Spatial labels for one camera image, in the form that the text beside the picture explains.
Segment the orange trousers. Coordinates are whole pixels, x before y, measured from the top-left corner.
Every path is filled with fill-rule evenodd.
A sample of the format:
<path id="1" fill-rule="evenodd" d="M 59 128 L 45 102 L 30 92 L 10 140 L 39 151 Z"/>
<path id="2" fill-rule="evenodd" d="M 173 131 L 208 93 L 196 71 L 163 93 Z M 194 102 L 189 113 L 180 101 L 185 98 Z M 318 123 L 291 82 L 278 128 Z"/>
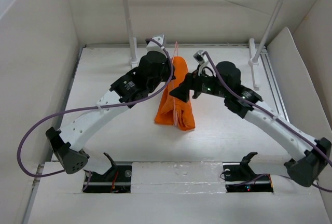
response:
<path id="1" fill-rule="evenodd" d="M 186 89 L 177 89 L 188 73 L 185 59 L 174 56 L 175 79 L 164 89 L 154 122 L 159 125 L 173 125 L 182 131 L 193 130 L 196 127 L 192 113 L 191 102 Z"/>

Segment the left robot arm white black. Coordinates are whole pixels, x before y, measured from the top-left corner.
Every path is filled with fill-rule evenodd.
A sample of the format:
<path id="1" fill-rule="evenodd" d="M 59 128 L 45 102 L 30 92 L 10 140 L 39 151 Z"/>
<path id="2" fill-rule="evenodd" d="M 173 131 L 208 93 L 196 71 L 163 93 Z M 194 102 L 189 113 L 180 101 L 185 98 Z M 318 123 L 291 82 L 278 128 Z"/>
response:
<path id="1" fill-rule="evenodd" d="M 65 173 L 85 170 L 96 172 L 106 181 L 113 179 L 116 171 L 111 158 L 92 158 L 84 151 L 85 144 L 115 117 L 158 95 L 163 90 L 159 85 L 167 85 L 174 79 L 174 71 L 165 48 L 160 52 L 149 51 L 141 58 L 138 67 L 111 84 L 95 106 L 89 107 L 87 112 L 65 127 L 49 128 L 46 138 Z"/>

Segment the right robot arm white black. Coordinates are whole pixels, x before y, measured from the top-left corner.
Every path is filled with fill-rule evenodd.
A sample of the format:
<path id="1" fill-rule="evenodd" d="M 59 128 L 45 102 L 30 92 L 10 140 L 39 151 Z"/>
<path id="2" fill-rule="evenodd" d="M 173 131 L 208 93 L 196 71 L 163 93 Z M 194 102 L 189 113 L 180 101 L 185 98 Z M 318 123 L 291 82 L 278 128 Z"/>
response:
<path id="1" fill-rule="evenodd" d="M 231 112 L 279 143 L 291 156 L 284 165 L 288 176 L 297 184 L 310 187 L 327 166 L 331 142 L 306 134 L 280 117 L 259 94 L 241 85 L 241 72 L 233 63 L 219 62 L 215 76 L 206 76 L 200 69 L 187 73 L 170 95 L 188 102 L 190 91 L 194 92 L 195 99 L 202 93 L 222 97 Z"/>

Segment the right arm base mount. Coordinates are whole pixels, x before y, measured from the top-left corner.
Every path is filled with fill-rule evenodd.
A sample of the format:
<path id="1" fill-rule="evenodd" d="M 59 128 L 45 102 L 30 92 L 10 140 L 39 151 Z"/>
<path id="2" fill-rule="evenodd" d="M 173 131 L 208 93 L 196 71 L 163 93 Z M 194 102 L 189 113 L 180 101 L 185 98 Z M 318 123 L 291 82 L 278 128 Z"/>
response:
<path id="1" fill-rule="evenodd" d="M 227 193 L 274 192 L 269 174 L 255 174 L 241 162 L 223 162 L 219 177 L 224 180 Z"/>

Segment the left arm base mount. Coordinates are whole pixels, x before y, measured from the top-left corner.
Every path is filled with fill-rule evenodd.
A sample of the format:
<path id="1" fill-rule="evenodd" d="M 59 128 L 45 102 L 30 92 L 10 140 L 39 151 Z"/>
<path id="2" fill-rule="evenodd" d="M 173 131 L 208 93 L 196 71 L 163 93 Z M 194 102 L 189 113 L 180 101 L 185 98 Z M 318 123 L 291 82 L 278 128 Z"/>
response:
<path id="1" fill-rule="evenodd" d="M 82 191 L 84 193 L 130 193 L 131 192 L 132 164 L 120 163 L 117 172 L 105 179 L 95 172 L 85 175 Z"/>

